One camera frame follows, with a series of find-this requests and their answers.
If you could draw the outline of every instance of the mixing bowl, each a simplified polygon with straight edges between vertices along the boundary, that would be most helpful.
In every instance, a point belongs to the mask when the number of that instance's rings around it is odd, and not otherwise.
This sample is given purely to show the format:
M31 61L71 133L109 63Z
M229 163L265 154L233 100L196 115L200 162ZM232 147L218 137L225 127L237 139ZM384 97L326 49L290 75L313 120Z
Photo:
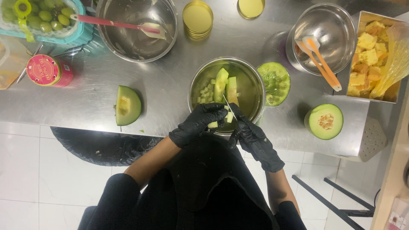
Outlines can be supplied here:
M285 51L289 62L302 72L322 76L311 58L295 43L295 39L312 34L321 44L319 52L334 73L348 65L355 52L357 37L346 10L331 3L313 5L300 16L288 34Z
M250 121L256 123L264 110L265 88L263 79L258 71L248 62L236 57L224 56L212 59L202 65L193 77L189 91L189 109L193 109L199 104L197 98L200 97L200 90L205 88L211 79L215 79L221 68L229 73L229 77L236 77L238 103L243 115ZM220 136L230 136L236 128L236 120L232 123L225 123L223 128L219 128L215 134Z
M96 16L133 25L157 23L165 29L166 39L157 39L137 29L98 25L108 48L131 62L145 63L161 58L175 44L178 35L177 12L172 0L100 0Z

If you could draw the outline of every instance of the black glove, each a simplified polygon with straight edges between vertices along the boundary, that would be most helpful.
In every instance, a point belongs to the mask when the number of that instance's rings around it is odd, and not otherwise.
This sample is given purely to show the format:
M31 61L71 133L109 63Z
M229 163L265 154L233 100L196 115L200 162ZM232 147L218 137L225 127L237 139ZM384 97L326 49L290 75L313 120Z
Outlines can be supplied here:
M255 160L260 161L264 171L275 173L282 170L284 162L273 149L273 144L267 139L263 130L249 121L236 104L229 103L229 105L238 120L238 128L229 139L229 148L234 149L239 140L241 148L251 153Z
M222 128L225 124L224 117L227 109L220 103L199 104L187 117L186 121L178 125L178 128L169 133L170 139L179 148L184 148L192 141L198 139L208 130L207 125L217 122Z

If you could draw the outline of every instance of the knife blade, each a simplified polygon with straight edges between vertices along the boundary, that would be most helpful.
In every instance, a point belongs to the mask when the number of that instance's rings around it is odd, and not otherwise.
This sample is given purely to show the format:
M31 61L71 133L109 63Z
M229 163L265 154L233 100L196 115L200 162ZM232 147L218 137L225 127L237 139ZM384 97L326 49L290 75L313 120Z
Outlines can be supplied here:
M238 121L237 118L236 118L236 115L234 115L233 110L231 109L229 103L227 102L227 99L226 99L226 97L225 97L225 93L222 93L222 95L223 95L223 98L225 99L225 101L226 101L226 103L227 103L227 106L229 107L231 113L233 114L234 119L236 119L236 121Z

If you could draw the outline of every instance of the steel countertop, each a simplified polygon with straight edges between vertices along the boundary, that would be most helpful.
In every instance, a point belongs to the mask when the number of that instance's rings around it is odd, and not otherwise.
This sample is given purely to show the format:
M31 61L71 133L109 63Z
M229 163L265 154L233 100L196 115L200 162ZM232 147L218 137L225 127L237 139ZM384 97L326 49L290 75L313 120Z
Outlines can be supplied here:
M164 57L150 63L125 61L109 51L96 31L85 45L89 55L68 60L75 75L69 86L37 86L25 77L0 90L0 120L119 133L112 106L118 85L124 85L138 92L143 109L136 122L122 127L122 133L166 136L189 115L187 100L195 71L210 59L236 56L254 67L275 61L288 69L288 98L277 107L267 107L261 123L275 148L358 155L369 101L332 96L322 77L299 72L285 55L289 30L312 4L267 1L258 18L246 20L237 12L237 0L205 0L213 10L213 29L207 40L195 43L183 31L182 10L188 2L175 1L178 38ZM318 139L303 123L308 110L324 103L337 105L344 114L344 127L332 140Z

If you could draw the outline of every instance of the black trash bag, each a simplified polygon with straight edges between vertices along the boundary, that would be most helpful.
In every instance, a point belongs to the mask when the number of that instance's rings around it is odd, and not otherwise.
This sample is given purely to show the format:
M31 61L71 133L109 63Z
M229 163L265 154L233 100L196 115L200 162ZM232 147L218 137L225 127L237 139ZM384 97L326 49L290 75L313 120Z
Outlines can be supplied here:
M129 166L163 138L51 127L72 154L96 165Z

